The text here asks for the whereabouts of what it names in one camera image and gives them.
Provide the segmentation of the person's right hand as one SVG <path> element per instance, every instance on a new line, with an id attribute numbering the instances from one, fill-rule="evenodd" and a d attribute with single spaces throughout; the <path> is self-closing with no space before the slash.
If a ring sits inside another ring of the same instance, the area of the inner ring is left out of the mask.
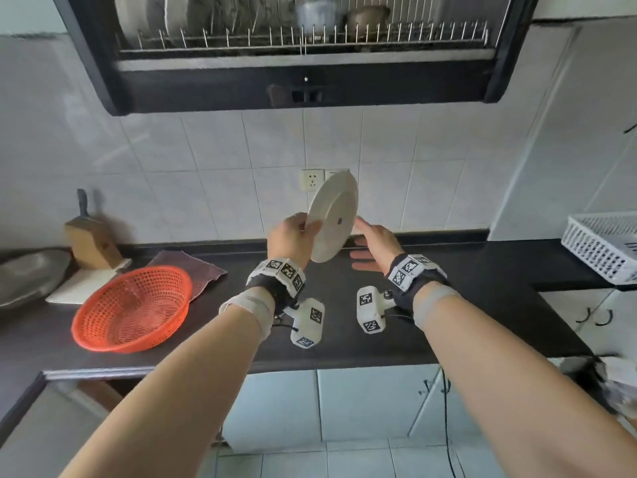
<path id="1" fill-rule="evenodd" d="M 382 273 L 386 277 L 390 273 L 390 270 L 392 268 L 392 262 L 395 260 L 395 258 L 397 256 L 400 256 L 402 254 L 404 254 L 404 251 L 403 251 L 401 245 L 399 244 L 399 241 L 397 240 L 397 238 L 395 237 L 395 235 L 391 231 L 386 229 L 386 272 L 380 272 L 380 273 Z"/>

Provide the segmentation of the person's left hand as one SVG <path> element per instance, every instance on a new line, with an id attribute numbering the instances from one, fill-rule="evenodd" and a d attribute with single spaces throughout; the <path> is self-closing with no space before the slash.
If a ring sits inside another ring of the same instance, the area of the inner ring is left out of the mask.
<path id="1" fill-rule="evenodd" d="M 267 236 L 267 258 L 290 259 L 305 270 L 315 241 L 303 238 L 303 225 L 306 221 L 306 213 L 296 213 L 274 227 Z"/>

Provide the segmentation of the white round plate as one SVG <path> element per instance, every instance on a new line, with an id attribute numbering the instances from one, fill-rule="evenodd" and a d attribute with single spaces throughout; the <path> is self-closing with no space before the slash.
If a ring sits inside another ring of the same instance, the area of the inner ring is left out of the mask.
<path id="1" fill-rule="evenodd" d="M 316 192 L 307 213 L 307 224 L 322 223 L 314 239 L 313 262 L 325 263 L 343 248 L 354 227 L 358 198 L 357 181 L 347 170 L 335 172 Z"/>

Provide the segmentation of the person's left forearm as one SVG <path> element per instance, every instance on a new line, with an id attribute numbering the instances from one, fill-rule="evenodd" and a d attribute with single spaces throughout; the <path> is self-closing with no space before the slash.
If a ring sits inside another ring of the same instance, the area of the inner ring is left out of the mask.
<path id="1" fill-rule="evenodd" d="M 59 478 L 195 478 L 273 313 L 230 304 L 109 414 Z"/>

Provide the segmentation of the person's right forearm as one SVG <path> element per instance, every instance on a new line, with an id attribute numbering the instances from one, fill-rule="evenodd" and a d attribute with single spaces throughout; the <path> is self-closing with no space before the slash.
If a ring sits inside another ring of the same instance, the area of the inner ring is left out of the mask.
<path id="1" fill-rule="evenodd" d="M 513 478 L 637 478 L 637 440 L 532 347 L 456 295 L 422 330 Z"/>

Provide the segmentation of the white elastic wristband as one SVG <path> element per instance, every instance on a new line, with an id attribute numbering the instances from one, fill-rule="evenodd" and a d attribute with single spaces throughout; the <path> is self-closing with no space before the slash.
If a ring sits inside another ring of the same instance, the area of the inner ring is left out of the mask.
<path id="1" fill-rule="evenodd" d="M 429 282 L 419 289 L 413 298 L 413 320 L 422 332 L 425 332 L 427 317 L 435 306 L 446 297 L 460 297 L 460 294 L 447 285 Z"/>
<path id="2" fill-rule="evenodd" d="M 261 338 L 265 340 L 271 332 L 275 320 L 275 299 L 264 287 L 251 287 L 224 302 L 219 307 L 221 315 L 228 307 L 237 306 L 252 314 L 259 324 Z"/>

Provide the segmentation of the brown dish cloth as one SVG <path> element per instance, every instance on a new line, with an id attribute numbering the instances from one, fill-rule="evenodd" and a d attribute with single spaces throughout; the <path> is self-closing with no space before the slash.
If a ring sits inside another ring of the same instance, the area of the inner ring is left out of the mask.
<path id="1" fill-rule="evenodd" d="M 174 266 L 185 271 L 192 282 L 191 301 L 198 298 L 211 281 L 217 281 L 227 274 L 227 271 L 218 266 L 204 262 L 182 250 L 162 250 L 147 266 Z"/>

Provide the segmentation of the white base cabinet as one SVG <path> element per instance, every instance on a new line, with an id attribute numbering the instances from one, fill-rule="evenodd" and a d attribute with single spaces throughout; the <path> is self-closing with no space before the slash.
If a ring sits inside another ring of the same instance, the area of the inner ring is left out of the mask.
<path id="1" fill-rule="evenodd" d="M 235 453 L 407 437 L 438 365 L 248 375 L 221 435 Z"/>

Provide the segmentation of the orange plastic basket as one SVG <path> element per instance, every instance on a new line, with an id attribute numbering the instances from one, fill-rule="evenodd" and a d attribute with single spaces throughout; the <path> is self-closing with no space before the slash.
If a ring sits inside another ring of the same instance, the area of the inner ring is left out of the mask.
<path id="1" fill-rule="evenodd" d="M 181 327 L 192 289 L 189 275 L 175 266 L 148 266 L 125 273 L 84 302 L 73 319 L 72 337 L 95 353 L 147 351 Z"/>

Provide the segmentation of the steel pot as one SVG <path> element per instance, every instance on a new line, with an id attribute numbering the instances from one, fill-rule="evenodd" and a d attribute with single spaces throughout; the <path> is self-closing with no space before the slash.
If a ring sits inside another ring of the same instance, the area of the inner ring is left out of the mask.
<path id="1" fill-rule="evenodd" d="M 334 0 L 296 0 L 294 6 L 297 26 L 304 34 L 333 30 L 341 20 L 339 5 Z"/>

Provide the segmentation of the brown bowl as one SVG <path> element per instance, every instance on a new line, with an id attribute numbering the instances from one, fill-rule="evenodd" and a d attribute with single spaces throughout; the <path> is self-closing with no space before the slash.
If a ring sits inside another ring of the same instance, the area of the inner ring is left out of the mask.
<path id="1" fill-rule="evenodd" d="M 348 41 L 371 39 L 388 25 L 391 8 L 385 5 L 362 6 L 345 15 L 345 31 Z"/>

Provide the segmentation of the wooden knife block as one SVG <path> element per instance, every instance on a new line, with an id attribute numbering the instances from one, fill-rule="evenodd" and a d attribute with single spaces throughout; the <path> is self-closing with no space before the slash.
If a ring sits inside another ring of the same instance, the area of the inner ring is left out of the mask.
<path id="1" fill-rule="evenodd" d="M 114 270 L 124 260 L 104 222 L 77 216 L 64 224 L 64 233 L 83 270 Z"/>

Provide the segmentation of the white plastic crate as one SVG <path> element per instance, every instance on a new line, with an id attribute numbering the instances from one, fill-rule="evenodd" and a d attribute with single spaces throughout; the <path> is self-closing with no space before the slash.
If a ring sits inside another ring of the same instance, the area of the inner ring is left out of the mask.
<path id="1" fill-rule="evenodd" d="M 637 285 L 637 210 L 570 215 L 561 243 L 608 283 Z"/>

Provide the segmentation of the white cutting board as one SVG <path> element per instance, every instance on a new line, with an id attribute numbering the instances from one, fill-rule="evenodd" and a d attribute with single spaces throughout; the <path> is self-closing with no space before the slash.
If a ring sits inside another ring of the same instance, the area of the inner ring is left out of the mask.
<path id="1" fill-rule="evenodd" d="M 115 269 L 78 270 L 69 280 L 45 298 L 47 303 L 83 305 L 95 292 L 116 278 L 132 263 L 124 259 Z"/>

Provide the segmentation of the large white dish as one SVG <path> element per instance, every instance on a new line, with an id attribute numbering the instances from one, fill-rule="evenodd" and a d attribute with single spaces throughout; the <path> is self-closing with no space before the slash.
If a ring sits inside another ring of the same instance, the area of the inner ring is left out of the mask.
<path id="1" fill-rule="evenodd" d="M 178 48 L 210 31 L 214 0 L 165 0 L 164 23 L 171 43 Z"/>
<path id="2" fill-rule="evenodd" d="M 115 0 L 115 8 L 123 35 L 133 48 L 140 40 L 159 38 L 165 33 L 166 0 Z"/>

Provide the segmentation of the dark bag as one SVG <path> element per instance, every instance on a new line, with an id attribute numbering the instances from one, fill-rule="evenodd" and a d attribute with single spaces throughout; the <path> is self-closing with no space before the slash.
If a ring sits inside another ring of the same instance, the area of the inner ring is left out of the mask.
<path id="1" fill-rule="evenodd" d="M 564 358 L 558 365 L 609 413 L 637 426 L 637 363 L 617 354 Z"/>

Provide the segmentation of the grey metal pan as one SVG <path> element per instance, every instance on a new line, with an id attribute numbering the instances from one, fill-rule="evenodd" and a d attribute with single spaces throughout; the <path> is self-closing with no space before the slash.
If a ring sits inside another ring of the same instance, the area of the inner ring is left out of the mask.
<path id="1" fill-rule="evenodd" d="M 0 310 L 48 296 L 64 280 L 71 264 L 66 250 L 42 250 L 0 264 Z"/>

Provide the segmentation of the black wall dish cabinet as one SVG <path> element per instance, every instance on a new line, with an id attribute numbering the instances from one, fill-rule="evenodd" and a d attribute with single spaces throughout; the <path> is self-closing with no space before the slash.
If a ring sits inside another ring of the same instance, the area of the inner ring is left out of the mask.
<path id="1" fill-rule="evenodd" d="M 98 99 L 113 116 L 497 103 L 539 0 L 443 0 L 446 21 L 487 21 L 489 46 L 275 56 L 123 58 L 113 0 L 53 0 Z"/>

